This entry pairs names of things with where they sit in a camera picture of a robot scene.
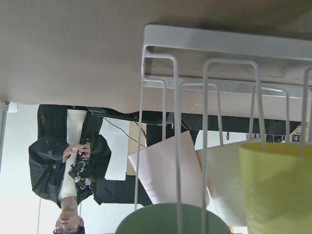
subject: person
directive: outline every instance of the person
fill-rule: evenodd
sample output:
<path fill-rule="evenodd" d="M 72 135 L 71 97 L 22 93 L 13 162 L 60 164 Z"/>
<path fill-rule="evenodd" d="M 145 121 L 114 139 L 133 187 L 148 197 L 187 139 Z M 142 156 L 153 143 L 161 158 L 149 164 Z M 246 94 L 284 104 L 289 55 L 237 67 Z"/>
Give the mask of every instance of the person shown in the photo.
<path fill-rule="evenodd" d="M 86 107 L 40 105 L 38 139 L 29 146 L 32 190 L 55 202 L 61 213 L 53 233 L 84 234 L 78 205 L 93 194 L 92 184 L 81 189 L 68 175 L 81 156 L 87 163 L 85 178 L 103 179 L 111 157 L 106 139 L 99 134 L 103 119 Z"/>

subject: sticker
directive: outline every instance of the sticker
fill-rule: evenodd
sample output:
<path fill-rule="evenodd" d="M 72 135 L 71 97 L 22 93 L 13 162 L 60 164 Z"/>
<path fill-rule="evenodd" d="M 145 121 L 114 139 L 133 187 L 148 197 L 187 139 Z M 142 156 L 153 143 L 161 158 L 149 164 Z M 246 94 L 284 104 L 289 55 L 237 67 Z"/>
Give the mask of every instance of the sticker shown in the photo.
<path fill-rule="evenodd" d="M 300 135 L 293 134 L 292 135 L 292 141 L 299 142 L 300 141 Z"/>
<path fill-rule="evenodd" d="M 253 133 L 252 139 L 258 139 L 258 138 L 260 138 L 260 134 Z"/>

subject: eyeglasses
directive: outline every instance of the eyeglasses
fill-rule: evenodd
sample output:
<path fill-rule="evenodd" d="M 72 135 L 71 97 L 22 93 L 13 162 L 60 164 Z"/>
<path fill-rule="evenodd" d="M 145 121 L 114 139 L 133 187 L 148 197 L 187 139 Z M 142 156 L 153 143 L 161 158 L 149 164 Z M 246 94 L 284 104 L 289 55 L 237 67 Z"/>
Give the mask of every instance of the eyeglasses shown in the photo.
<path fill-rule="evenodd" d="M 58 227 L 55 227 L 53 233 L 54 233 L 54 234 L 60 234 L 60 233 L 74 234 L 74 233 L 75 233 L 75 229 L 77 229 L 77 228 L 67 227 L 67 228 L 65 228 L 65 230 L 64 230 L 62 226 L 58 226 Z"/>

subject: yellow cup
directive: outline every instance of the yellow cup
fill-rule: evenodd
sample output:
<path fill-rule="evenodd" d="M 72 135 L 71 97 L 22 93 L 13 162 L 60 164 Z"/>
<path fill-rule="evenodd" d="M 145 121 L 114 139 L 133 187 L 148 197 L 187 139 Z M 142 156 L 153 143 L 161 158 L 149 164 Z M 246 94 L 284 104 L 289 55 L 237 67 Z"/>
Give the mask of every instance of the yellow cup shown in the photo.
<path fill-rule="evenodd" d="M 249 234 L 312 233 L 312 145 L 243 144 L 242 180 Z"/>

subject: cable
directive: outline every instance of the cable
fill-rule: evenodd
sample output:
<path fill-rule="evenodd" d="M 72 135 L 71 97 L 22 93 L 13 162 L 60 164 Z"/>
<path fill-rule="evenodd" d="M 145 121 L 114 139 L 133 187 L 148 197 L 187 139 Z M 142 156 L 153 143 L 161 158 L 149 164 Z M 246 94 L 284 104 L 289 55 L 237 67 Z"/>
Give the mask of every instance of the cable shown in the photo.
<path fill-rule="evenodd" d="M 39 199 L 39 213 L 38 213 L 37 234 L 39 233 L 40 209 L 41 209 L 41 197 Z"/>
<path fill-rule="evenodd" d="M 145 133 L 145 131 L 141 128 L 141 131 L 143 132 L 143 134 L 144 134 L 144 136 L 145 136 L 145 139 L 147 140 L 147 136 L 146 136 L 146 133 Z"/>
<path fill-rule="evenodd" d="M 134 140 L 132 137 L 130 137 L 122 128 L 119 128 L 121 131 L 123 131 L 124 132 L 124 134 L 126 134 L 127 135 L 127 137 L 128 138 L 130 138 L 131 140 Z"/>
<path fill-rule="evenodd" d="M 82 201 L 81 201 L 81 203 L 80 203 L 79 217 L 81 217 L 81 207 L 82 207 Z"/>

